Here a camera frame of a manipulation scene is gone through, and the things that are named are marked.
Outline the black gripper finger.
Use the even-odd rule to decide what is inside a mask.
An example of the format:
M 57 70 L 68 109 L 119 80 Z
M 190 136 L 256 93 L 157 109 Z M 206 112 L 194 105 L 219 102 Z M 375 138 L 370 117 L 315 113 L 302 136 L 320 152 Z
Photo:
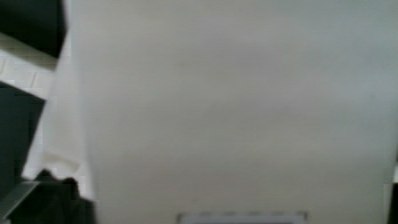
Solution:
M 96 224 L 94 203 L 80 196 L 73 178 L 43 170 L 6 196 L 6 224 Z

